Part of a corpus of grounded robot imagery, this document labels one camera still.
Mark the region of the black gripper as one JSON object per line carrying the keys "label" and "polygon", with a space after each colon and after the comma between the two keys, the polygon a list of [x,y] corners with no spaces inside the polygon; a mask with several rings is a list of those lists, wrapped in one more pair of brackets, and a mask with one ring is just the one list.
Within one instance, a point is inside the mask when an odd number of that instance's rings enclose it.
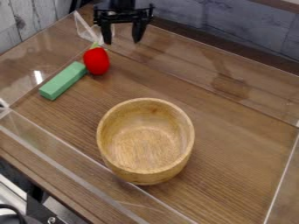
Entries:
{"label": "black gripper", "polygon": [[154,18],[155,4],[150,0],[98,0],[94,3],[94,23],[101,25],[105,42],[113,44],[111,24],[134,23],[133,38],[138,43]]}

